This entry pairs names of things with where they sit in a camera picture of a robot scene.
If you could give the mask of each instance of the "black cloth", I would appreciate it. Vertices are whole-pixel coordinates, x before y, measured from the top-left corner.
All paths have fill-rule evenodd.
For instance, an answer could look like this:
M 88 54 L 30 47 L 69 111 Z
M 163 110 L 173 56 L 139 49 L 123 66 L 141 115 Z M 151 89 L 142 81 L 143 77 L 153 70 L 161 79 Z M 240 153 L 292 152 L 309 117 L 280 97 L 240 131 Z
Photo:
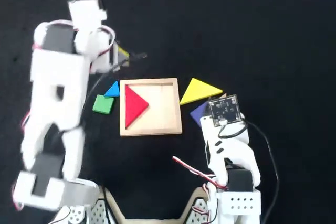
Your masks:
M 246 118 L 268 135 L 281 179 L 269 223 L 333 223 L 334 0 L 104 0 L 106 24 L 128 50 L 148 58 L 112 74 L 120 79 L 177 77 L 182 97 L 192 77 L 237 94 Z M 51 213 L 15 212 L 11 184 L 22 169 L 19 124 L 29 110 L 35 27 L 69 17 L 66 0 L 0 0 L 1 223 L 47 223 Z M 97 77 L 92 77 L 89 86 Z M 111 115 L 84 113 L 86 144 L 80 177 L 105 185 L 127 218 L 178 218 L 204 182 L 172 161 L 176 155 L 209 172 L 204 141 L 181 106 L 183 134 L 119 135 L 119 99 Z M 250 129 L 261 172 L 263 211 L 275 175 L 263 138 Z

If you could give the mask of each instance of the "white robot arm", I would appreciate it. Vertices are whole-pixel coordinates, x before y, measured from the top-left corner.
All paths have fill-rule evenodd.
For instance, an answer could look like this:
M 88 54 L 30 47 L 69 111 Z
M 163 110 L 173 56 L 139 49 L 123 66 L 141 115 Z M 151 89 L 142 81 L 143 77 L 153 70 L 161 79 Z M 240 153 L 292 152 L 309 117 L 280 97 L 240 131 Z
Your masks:
M 107 16 L 99 0 L 68 0 L 68 4 L 72 21 L 44 22 L 34 33 L 30 117 L 21 145 L 26 171 L 20 172 L 13 192 L 16 203 L 52 211 L 92 206 L 98 198 L 95 183 L 77 179 L 85 141 L 82 109 L 89 75 L 114 68 L 112 46 L 113 64 L 118 64 L 116 35 L 101 24 Z M 57 95 L 59 88 L 62 98 Z M 61 133 L 65 156 L 43 152 L 52 124 Z
M 235 95 L 209 102 L 201 126 L 214 180 L 224 189 L 208 183 L 209 221 L 225 224 L 259 224 L 260 172 L 254 152 L 248 146 L 246 122 Z

